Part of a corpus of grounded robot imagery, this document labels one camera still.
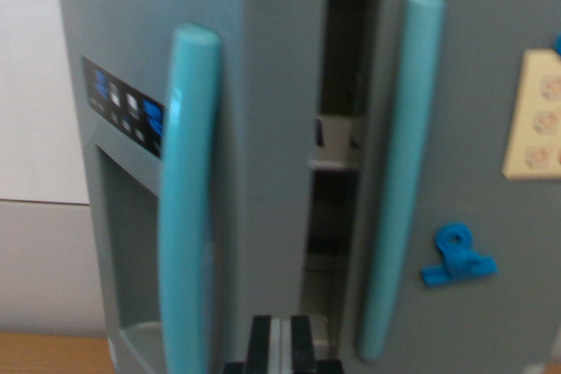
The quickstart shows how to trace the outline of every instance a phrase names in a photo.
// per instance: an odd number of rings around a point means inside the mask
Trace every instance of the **magnet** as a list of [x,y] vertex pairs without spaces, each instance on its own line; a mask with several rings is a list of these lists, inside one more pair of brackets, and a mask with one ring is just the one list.
[[477,279],[499,271],[493,258],[480,256],[472,247],[472,232],[461,222],[446,225],[437,234],[437,248],[444,263],[425,267],[422,271],[426,286],[442,286],[460,280]]

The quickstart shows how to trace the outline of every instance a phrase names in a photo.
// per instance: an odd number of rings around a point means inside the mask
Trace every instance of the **refrigerator door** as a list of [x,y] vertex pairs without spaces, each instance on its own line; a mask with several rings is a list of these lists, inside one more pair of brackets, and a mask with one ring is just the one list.
[[[561,322],[561,186],[509,181],[501,173],[522,55],[553,45],[559,0],[444,1],[441,60],[407,258],[378,355],[355,345],[364,339],[359,332],[367,321],[362,314],[370,270],[380,264],[387,146],[390,128],[396,130],[393,111],[401,106],[394,98],[405,2],[371,1],[367,147],[339,348],[345,370],[355,374],[522,373],[547,360]],[[435,235],[452,222],[471,230],[472,247],[493,258],[499,273],[428,288],[421,270],[442,264]]]
[[[243,359],[254,315],[297,313],[325,2],[60,0],[108,336],[119,372],[167,372],[157,239],[158,216],[167,211],[160,184],[173,182],[164,177],[160,183],[167,164],[161,160],[167,135],[162,116],[173,100],[167,77],[174,30],[187,23],[222,41],[208,185],[213,247],[197,255],[206,263],[211,259],[217,273],[209,332],[214,369]],[[175,135],[185,147],[186,139]],[[201,133],[201,139],[207,136]],[[190,159],[200,151],[183,152],[180,158]],[[172,205],[189,206],[181,200]],[[174,257],[181,271],[185,264]],[[170,279],[174,268],[166,270]],[[191,285],[174,287],[191,294],[185,290]]]

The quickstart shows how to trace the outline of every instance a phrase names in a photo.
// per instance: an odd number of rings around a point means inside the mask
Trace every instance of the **black and white object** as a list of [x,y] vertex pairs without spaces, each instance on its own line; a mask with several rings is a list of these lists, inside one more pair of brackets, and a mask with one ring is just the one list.
[[316,360],[309,317],[253,317],[245,362],[227,363],[223,374],[344,374],[338,360]]

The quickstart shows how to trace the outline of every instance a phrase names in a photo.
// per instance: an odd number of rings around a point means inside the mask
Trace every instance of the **gray refrigerator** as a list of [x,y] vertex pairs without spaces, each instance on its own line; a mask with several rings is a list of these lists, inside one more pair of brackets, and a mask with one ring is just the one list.
[[61,0],[116,371],[219,373],[261,314],[352,374],[547,361],[561,186],[501,166],[558,4]]

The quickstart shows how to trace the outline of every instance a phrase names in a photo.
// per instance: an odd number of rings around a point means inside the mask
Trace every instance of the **white wall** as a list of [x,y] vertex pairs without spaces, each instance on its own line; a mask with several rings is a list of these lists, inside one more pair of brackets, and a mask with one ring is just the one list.
[[58,0],[0,0],[0,199],[88,203]]
[[88,195],[59,1],[0,0],[0,330],[103,334],[76,203]]

